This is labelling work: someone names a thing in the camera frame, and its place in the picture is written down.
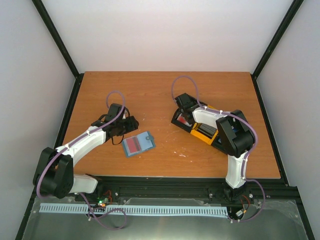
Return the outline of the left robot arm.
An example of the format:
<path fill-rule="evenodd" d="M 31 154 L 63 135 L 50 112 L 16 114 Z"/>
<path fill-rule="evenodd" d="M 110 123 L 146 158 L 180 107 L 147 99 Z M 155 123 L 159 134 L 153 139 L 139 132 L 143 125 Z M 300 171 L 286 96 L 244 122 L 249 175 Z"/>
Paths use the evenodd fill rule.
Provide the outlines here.
<path fill-rule="evenodd" d="M 37 196 L 63 199 L 69 194 L 85 193 L 92 201 L 101 200 L 104 188 L 98 185 L 99 181 L 94 176 L 75 174 L 74 167 L 96 147 L 114 137 L 124 137 L 138 127 L 139 122 L 125 106 L 113 103 L 106 114 L 76 139 L 56 148 L 45 148 L 32 181 Z"/>

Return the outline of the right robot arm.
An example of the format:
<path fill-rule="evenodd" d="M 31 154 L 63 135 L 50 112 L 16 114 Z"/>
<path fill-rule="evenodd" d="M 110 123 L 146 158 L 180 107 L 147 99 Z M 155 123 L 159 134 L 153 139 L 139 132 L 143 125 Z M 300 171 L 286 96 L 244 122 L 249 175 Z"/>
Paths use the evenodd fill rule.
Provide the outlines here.
<path fill-rule="evenodd" d="M 241 110 L 225 112 L 183 93 L 171 123 L 227 155 L 226 183 L 238 189 L 246 182 L 247 161 L 257 134 Z"/>

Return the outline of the teal card holder wallet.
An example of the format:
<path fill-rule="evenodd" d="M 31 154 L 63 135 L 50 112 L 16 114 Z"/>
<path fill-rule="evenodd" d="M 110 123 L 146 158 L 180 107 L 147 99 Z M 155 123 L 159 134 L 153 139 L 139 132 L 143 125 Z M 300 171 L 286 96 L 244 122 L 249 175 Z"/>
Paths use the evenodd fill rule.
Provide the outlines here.
<path fill-rule="evenodd" d="M 156 147 L 155 138 L 149 131 L 125 138 L 121 143 L 124 154 L 130 158 Z"/>

